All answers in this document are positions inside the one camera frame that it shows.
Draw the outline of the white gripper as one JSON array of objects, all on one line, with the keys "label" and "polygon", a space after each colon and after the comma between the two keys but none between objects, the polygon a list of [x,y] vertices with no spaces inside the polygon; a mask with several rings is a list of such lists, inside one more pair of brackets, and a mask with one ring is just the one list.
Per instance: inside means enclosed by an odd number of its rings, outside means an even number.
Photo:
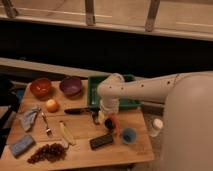
[{"label": "white gripper", "polygon": [[105,127],[110,132],[115,132],[117,136],[121,134],[120,123],[114,115],[114,114],[117,114],[118,112],[119,112],[118,99],[101,99],[100,100],[100,110],[98,111],[98,123],[102,124],[104,122]]}]

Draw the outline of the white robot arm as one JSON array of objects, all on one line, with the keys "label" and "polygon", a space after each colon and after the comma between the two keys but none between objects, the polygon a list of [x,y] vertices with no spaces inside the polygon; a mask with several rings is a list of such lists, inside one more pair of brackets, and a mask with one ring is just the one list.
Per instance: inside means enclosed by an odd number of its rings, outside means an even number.
[{"label": "white robot arm", "polygon": [[132,82],[115,73],[98,85],[97,92],[106,115],[118,111],[120,98],[164,105],[158,171],[213,171],[213,71]]}]

